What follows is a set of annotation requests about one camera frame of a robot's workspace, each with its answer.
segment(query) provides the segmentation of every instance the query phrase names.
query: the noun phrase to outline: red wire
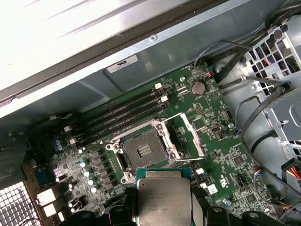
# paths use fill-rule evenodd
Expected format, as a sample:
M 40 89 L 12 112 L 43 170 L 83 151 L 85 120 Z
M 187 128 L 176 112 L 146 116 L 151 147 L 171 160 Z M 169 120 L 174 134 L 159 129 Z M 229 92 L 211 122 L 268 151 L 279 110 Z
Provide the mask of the red wire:
M 296 168 L 295 168 L 295 167 L 291 167 L 291 170 L 292 170 L 292 172 L 294 173 L 294 175 L 295 175 L 299 180 L 301 180 L 301 176 L 298 174 Z

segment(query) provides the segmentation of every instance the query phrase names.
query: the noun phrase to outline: black memory slot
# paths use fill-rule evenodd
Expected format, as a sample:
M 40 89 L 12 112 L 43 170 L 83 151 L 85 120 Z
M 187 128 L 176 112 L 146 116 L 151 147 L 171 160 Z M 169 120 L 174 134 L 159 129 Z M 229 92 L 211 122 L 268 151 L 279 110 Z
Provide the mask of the black memory slot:
M 133 103 L 135 103 L 137 101 L 140 101 L 140 100 L 148 97 L 149 95 L 151 95 L 153 93 L 155 93 L 155 92 L 152 89 L 150 89 L 150 90 L 148 90 L 148 91 L 146 91 L 146 92 L 144 92 L 144 93 L 142 93 L 142 94 L 140 94 L 138 96 L 135 96 L 135 97 L 133 97 L 133 98 L 131 98 L 131 99 L 123 102 L 123 103 L 114 105 L 112 108 L 107 109 L 106 112 L 104 112 L 104 113 L 102 113 L 100 115 L 97 115 L 97 116 L 93 117 L 92 119 L 89 119 L 89 120 L 87 120 L 85 122 L 81 122 L 81 123 L 77 124 L 76 126 L 78 126 L 78 127 L 84 127 L 84 126 L 87 126 L 87 125 L 89 125 L 91 123 L 94 123 L 94 122 L 96 122 L 96 121 L 98 121 L 100 119 L 107 118 L 107 117 L 111 116 L 112 113 L 115 112 L 115 111 L 117 111 L 118 109 L 122 110 L 124 108 L 127 108 L 129 105 L 132 105 Z
M 94 135 L 97 135 L 97 134 L 99 134 L 99 133 L 102 132 L 102 131 L 105 131 L 105 130 L 111 128 L 111 127 L 114 127 L 114 126 L 116 126 L 116 125 L 122 123 L 123 121 L 130 120 L 130 119 L 132 119 L 133 117 L 136 117 L 136 116 L 138 116 L 138 115 L 140 115 L 140 114 L 142 114 L 142 113 L 144 113 L 144 112 L 147 112 L 148 110 L 150 110 L 150 109 L 152 109 L 152 108 L 154 108 L 154 107 L 156 107 L 156 106 L 159 106 L 159 104 L 158 104 L 158 103 L 155 103 L 155 102 L 152 102 L 152 103 L 150 103 L 149 105 L 140 108 L 138 111 L 135 111 L 135 112 L 133 112 L 133 113 L 131 113 L 131 114 L 128 114 L 128 115 L 126 115 L 125 117 L 119 118 L 119 119 L 117 119 L 117 120 L 115 120 L 115 121 L 112 121 L 112 122 L 106 124 L 106 125 L 103 126 L 103 127 L 100 127 L 100 128 L 95 129 L 95 130 L 93 130 L 93 131 L 90 131 L 89 133 L 85 133 L 85 134 L 83 134 L 83 135 L 80 136 L 80 137 L 84 139 L 84 138 L 87 138 L 87 137 L 92 137 L 92 136 L 94 136 Z
M 155 97 L 147 98 L 146 100 L 143 100 L 142 102 L 136 103 L 130 109 L 126 108 L 122 111 L 117 112 L 117 114 L 111 115 L 111 116 L 113 116 L 112 118 L 110 117 L 108 119 L 97 121 L 97 124 L 92 124 L 90 127 L 87 126 L 85 128 L 77 129 L 75 131 L 76 131 L 77 134 L 80 134 L 80 133 L 83 133 L 85 131 L 95 130 L 96 128 L 98 128 L 100 126 L 106 126 L 108 124 L 108 121 L 118 120 L 118 118 L 121 117 L 121 116 L 125 117 L 128 114 L 132 113 L 133 111 L 136 111 L 140 107 L 147 107 L 146 105 L 148 105 L 149 103 L 152 103 L 154 101 L 158 101 L 158 98 L 155 98 Z
M 129 127 L 129 126 L 133 125 L 134 123 L 139 122 L 139 121 L 142 120 L 142 119 L 145 119 L 145 118 L 151 117 L 151 116 L 153 116 L 153 115 L 155 115 L 155 114 L 158 114 L 159 112 L 161 112 L 161 111 L 163 110 L 161 107 L 160 107 L 160 108 L 157 107 L 157 108 L 156 108 L 155 110 L 153 110 L 153 111 L 147 112 L 146 114 L 141 115 L 140 117 L 134 118 L 133 120 L 130 120 L 130 121 L 124 123 L 124 124 L 121 124 L 121 125 L 120 125 L 119 127 L 117 127 L 117 128 L 114 128 L 114 129 L 112 129 L 112 130 L 110 130 L 110 131 L 108 131 L 108 132 L 106 132 L 106 133 L 100 134 L 100 135 L 97 136 L 97 137 L 93 137 L 93 138 L 91 138 L 91 139 L 89 139 L 89 140 L 86 140 L 86 141 L 83 141 L 83 142 L 81 142 L 81 143 L 82 143 L 83 146 L 91 145 L 91 144 L 93 144 L 94 142 L 96 142 L 97 140 L 101 140 L 101 139 L 107 137 L 107 136 L 110 135 L 110 134 L 113 134 L 113 133 L 115 133 L 115 132 L 118 132 L 119 130 L 125 129 L 126 127 Z

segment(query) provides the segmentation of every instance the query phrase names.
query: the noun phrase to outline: black cable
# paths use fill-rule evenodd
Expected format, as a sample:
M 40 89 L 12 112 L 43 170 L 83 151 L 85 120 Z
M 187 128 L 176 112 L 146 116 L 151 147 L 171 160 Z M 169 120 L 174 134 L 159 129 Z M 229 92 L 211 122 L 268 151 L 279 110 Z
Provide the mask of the black cable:
M 276 90 L 268 97 L 266 98 L 256 109 L 254 112 L 251 113 L 249 118 L 247 119 L 245 125 L 243 126 L 241 133 L 239 135 L 239 140 L 242 145 L 242 147 L 245 149 L 246 153 L 253 159 L 254 163 L 258 165 L 262 171 L 269 174 L 272 178 L 274 178 L 277 182 L 282 184 L 283 186 L 291 189 L 294 191 L 299 197 L 301 197 L 301 193 L 295 190 L 292 186 L 287 184 L 286 182 L 282 181 L 280 178 L 277 177 L 274 173 L 272 173 L 270 170 L 268 170 L 265 166 L 263 166 L 251 153 L 250 149 L 248 148 L 248 145 L 246 144 L 244 140 L 244 134 L 246 133 L 247 129 L 250 127 L 250 125 L 253 123 L 253 121 L 257 118 L 257 116 L 266 108 L 268 107 L 273 101 L 275 101 L 284 91 L 283 87 L 277 87 Z
M 282 172 L 281 172 L 281 178 L 282 178 L 282 180 L 283 180 L 284 182 L 287 183 L 287 172 L 286 172 L 286 171 L 282 171 Z M 285 187 L 285 188 L 284 188 L 283 195 L 279 198 L 279 200 L 283 200 L 283 199 L 286 197 L 287 191 L 288 191 L 288 189 L 287 189 L 287 187 Z
M 258 82 L 261 82 L 261 83 L 265 83 L 267 85 L 274 85 L 274 86 L 279 86 L 281 85 L 281 82 L 279 81 L 275 81 L 275 80 L 271 80 L 271 79 L 265 79 L 265 78 L 258 78 L 258 77 L 253 77 L 253 76 L 247 76 L 245 77 L 247 81 L 258 81 Z M 228 83 L 225 83 L 225 84 L 222 84 L 222 85 L 219 85 L 218 87 L 220 89 L 225 89 L 225 88 L 229 88 L 231 86 L 235 86 L 235 85 L 238 85 L 240 83 L 244 82 L 241 79 L 236 79 L 234 81 L 231 81 L 231 82 L 228 82 Z
M 258 102 L 259 104 L 261 103 L 258 96 L 252 96 L 252 97 L 249 97 L 249 98 L 243 100 L 242 102 L 240 102 L 240 103 L 238 104 L 238 106 L 237 106 L 237 108 L 235 109 L 235 112 L 234 112 L 234 125 L 235 125 L 236 127 L 238 126 L 237 117 L 238 117 L 238 111 L 239 111 L 239 109 L 241 108 L 241 106 L 242 106 L 244 103 L 247 103 L 247 102 L 249 102 L 249 101 L 251 101 L 251 100 L 254 100 L 254 99 L 256 99 L 257 102 Z
M 218 44 L 221 44 L 221 43 L 228 43 L 228 44 L 231 44 L 233 46 L 237 46 L 237 47 L 241 47 L 241 48 L 245 48 L 247 50 L 252 50 L 251 47 L 249 46 L 246 46 L 244 44 L 239 44 L 239 43 L 236 43 L 236 42 L 233 42 L 233 41 L 229 41 L 229 40 L 219 40 L 215 43 L 213 43 L 211 46 L 207 47 L 206 49 L 203 50 L 203 52 L 201 52 L 199 54 L 199 56 L 195 59 L 194 63 L 193 63 L 193 69 L 194 70 L 197 70 L 197 62 L 199 61 L 199 59 L 209 50 L 211 49 L 212 47 L 218 45 Z
M 277 133 L 273 130 L 263 136 L 261 136 L 260 138 L 258 138 L 258 140 L 255 141 L 255 143 L 253 144 L 252 148 L 251 148 L 251 153 L 254 153 L 257 146 L 264 141 L 265 139 L 269 138 L 269 137 L 277 137 Z
M 296 204 L 294 204 L 290 209 L 286 210 L 278 219 L 278 221 L 281 221 L 287 214 L 289 214 L 290 212 L 293 211 L 293 209 L 295 209 L 296 207 L 300 206 L 301 202 L 297 202 Z
M 260 39 L 264 38 L 268 32 L 266 30 L 258 32 L 253 38 L 244 42 L 245 45 L 253 46 L 255 45 Z M 242 49 L 237 52 L 234 57 L 215 75 L 215 80 L 217 83 L 220 83 L 227 75 L 231 72 L 234 66 L 240 61 L 240 59 L 248 52 L 248 50 Z
M 277 15 L 276 21 L 273 21 L 273 23 L 267 27 L 262 29 L 260 32 L 258 32 L 252 39 L 249 41 L 244 42 L 244 45 L 253 46 L 255 45 L 260 39 L 268 35 L 268 30 L 271 28 L 271 26 L 279 26 L 283 23 L 283 21 L 289 19 L 291 16 L 297 15 L 301 13 L 301 8 L 298 6 L 294 8 L 293 10 L 284 13 L 284 15 L 279 15 L 280 10 L 282 12 L 285 12 L 285 6 L 280 9 L 277 9 L 274 13 L 272 13 L 270 16 L 268 16 L 268 19 L 266 20 L 266 24 L 270 24 L 271 19 L 274 18 L 274 15 Z M 215 75 L 215 80 L 217 83 L 220 83 L 224 78 L 228 76 L 228 74 L 231 72 L 231 70 L 235 67 L 235 65 L 240 61 L 240 59 L 247 53 L 247 50 L 240 50 L 237 52 L 237 54 Z
M 265 201 L 267 204 L 269 205 L 272 205 L 272 206 L 276 206 L 276 207 L 280 207 L 280 208 L 283 208 L 283 207 L 291 207 L 291 205 L 281 205 L 281 204 L 276 204 L 276 203 L 273 203 L 269 200 L 266 200 L 257 190 L 257 183 L 256 183 L 256 179 L 257 179 L 257 176 L 254 175 L 254 178 L 253 178 L 253 186 L 254 186 L 254 190 L 255 192 L 257 193 L 257 195 L 263 200 Z
M 266 29 L 269 29 L 273 25 L 273 21 L 278 18 L 279 14 L 287 13 L 291 11 L 292 9 L 296 9 L 298 7 L 301 7 L 301 2 L 294 2 L 288 5 L 285 5 L 281 8 L 276 9 L 274 12 L 272 12 L 267 19 L 265 20 L 265 27 Z

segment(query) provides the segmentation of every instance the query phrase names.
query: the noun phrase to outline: cpu socket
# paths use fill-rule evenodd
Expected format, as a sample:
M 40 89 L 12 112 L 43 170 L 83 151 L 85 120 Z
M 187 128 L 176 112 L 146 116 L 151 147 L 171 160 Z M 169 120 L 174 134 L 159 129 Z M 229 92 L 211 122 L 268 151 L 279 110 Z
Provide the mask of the cpu socket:
M 148 168 L 168 160 L 168 166 L 172 166 L 176 160 L 184 154 L 178 152 L 170 139 L 170 134 L 163 119 L 153 119 L 142 125 L 115 136 L 105 145 L 106 150 L 113 151 L 124 176 L 121 183 L 131 184 L 136 182 L 135 171 L 137 168 Z M 122 138 L 135 133 L 145 127 L 151 126 L 138 136 L 122 141 Z

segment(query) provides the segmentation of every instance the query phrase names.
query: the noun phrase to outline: integrated circuit chip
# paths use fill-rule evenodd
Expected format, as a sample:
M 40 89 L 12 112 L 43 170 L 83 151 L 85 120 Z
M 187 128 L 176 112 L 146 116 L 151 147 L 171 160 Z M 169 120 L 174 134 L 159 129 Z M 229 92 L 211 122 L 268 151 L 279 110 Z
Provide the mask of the integrated circuit chip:
M 128 161 L 136 168 L 146 168 L 168 160 L 167 152 L 155 128 L 121 143 Z
M 248 203 L 255 202 L 256 201 L 255 195 L 254 194 L 247 195 L 246 200 Z
M 235 165 L 237 165 L 237 166 L 244 162 L 244 160 L 241 156 L 237 156 L 237 157 L 233 158 L 233 161 L 234 161 Z

